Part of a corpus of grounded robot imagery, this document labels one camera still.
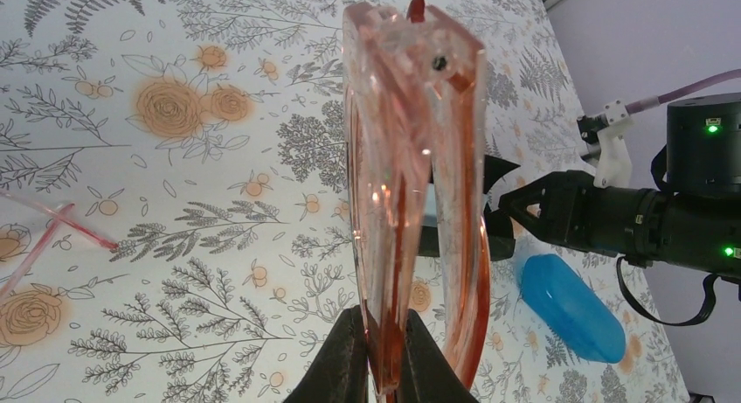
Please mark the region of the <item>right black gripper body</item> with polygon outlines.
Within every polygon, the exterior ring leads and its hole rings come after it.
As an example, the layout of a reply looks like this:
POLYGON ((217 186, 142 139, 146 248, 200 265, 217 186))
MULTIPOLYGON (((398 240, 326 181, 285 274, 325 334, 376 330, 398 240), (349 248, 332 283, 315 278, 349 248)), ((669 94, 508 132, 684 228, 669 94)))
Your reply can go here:
POLYGON ((581 170, 552 172, 535 182, 540 214, 535 236, 552 245, 647 259, 660 243, 672 195, 653 189, 599 188, 581 170))

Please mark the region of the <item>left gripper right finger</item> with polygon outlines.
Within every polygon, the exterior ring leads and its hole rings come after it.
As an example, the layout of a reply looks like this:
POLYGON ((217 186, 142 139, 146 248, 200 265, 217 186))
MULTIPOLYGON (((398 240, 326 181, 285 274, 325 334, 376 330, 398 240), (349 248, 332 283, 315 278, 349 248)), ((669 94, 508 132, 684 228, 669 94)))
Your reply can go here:
POLYGON ((414 309, 408 310, 402 360, 402 401, 476 403, 414 309))

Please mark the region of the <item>pink transparent sunglasses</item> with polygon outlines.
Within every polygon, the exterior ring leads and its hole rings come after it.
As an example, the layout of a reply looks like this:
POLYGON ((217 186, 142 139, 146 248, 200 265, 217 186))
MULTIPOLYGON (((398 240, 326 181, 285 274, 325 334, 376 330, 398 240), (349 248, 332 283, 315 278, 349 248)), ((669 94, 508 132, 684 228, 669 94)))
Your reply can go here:
POLYGON ((484 44, 443 10, 355 3, 343 13, 350 218, 370 370, 400 399, 426 203, 444 273, 444 366, 471 386, 488 327, 484 44))

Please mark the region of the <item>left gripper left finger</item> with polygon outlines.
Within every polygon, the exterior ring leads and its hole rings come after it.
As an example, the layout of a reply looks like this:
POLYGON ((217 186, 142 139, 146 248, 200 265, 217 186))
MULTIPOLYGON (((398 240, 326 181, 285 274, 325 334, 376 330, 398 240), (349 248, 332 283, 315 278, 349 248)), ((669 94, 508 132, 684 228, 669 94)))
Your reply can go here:
POLYGON ((285 403, 364 403, 368 400, 367 344, 358 305, 344 309, 285 403))

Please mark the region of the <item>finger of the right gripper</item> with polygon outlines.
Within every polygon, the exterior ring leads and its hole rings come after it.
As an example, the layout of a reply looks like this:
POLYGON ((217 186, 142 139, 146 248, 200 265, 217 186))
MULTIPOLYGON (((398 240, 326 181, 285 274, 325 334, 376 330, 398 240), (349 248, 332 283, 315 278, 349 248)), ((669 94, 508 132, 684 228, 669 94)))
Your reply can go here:
POLYGON ((483 161, 483 193, 488 194, 495 183, 519 167, 498 156, 485 155, 483 161))
POLYGON ((542 223, 536 214, 529 212, 528 207, 541 203, 542 190, 546 187, 546 183, 547 177, 540 177, 525 186, 501 195, 498 204, 504 214, 542 241, 545 241, 547 225, 542 223))

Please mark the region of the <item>light blue cleaning cloth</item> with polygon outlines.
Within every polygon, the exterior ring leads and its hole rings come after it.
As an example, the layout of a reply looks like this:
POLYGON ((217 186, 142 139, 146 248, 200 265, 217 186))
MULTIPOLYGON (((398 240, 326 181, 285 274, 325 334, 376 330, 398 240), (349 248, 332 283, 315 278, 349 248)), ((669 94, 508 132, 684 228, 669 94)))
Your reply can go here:
POLYGON ((425 202, 422 226, 436 227, 438 224, 437 205, 434 198, 428 198, 425 202))

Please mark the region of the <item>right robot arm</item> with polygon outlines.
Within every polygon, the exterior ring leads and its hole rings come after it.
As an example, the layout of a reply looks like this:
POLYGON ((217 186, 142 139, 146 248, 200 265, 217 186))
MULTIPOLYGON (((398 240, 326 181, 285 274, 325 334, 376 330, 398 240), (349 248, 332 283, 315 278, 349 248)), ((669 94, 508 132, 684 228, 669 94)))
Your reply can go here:
POLYGON ((554 171, 504 194, 503 213, 554 246, 647 268, 656 261, 705 274, 705 322, 717 280, 740 281, 740 96, 713 94, 667 107, 667 141, 651 163, 652 189, 627 188, 609 143, 634 107, 615 104, 578 121, 599 145, 596 174, 554 171))

